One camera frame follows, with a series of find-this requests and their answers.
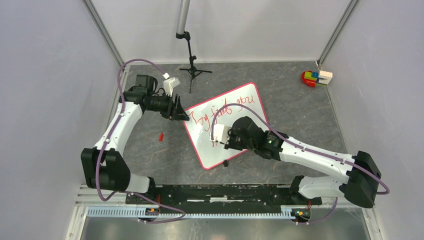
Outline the pink-framed whiteboard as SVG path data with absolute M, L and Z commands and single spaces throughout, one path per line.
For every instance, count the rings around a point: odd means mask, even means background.
M 246 83 L 187 108 L 185 111 L 189 116 L 189 120 L 184 121 L 183 124 L 199 159 L 200 165 L 205 170 L 212 169 L 222 164 L 225 160 L 230 160 L 247 152 L 246 149 L 224 149 L 223 144 L 211 141 L 210 131 L 215 115 L 217 115 L 217 119 L 214 122 L 215 124 L 231 127 L 237 119 L 248 116 L 257 126 L 262 128 L 262 130 L 266 131 L 269 129 L 253 113 L 238 105 L 227 106 L 221 112 L 218 112 L 224 105 L 232 103 L 249 107 L 264 121 L 267 123 L 269 122 L 258 88 L 253 82 Z

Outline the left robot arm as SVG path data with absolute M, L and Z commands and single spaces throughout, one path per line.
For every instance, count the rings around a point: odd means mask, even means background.
M 91 148 L 84 148 L 80 159 L 86 184 L 91 189 L 114 192 L 136 192 L 145 204 L 153 203 L 157 190 L 153 179 L 131 173 L 123 158 L 126 143 L 146 111 L 157 112 L 171 121 L 188 121 L 180 96 L 173 90 L 180 84 L 176 77 L 164 74 L 163 93 L 156 92 L 158 80 L 139 74 L 136 84 L 123 91 L 112 122 L 100 140 Z

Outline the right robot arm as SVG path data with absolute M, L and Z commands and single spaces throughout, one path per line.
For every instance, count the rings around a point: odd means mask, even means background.
M 263 130 L 248 116 L 237 119 L 232 126 L 214 125 L 210 138 L 226 150 L 249 150 L 263 159 L 324 173 L 321 177 L 294 178 L 288 196 L 295 204 L 315 198 L 343 197 L 351 204 L 371 209 L 380 194 L 378 188 L 383 185 L 381 171 L 369 153 L 358 151 L 352 155 L 315 147 L 282 132 Z

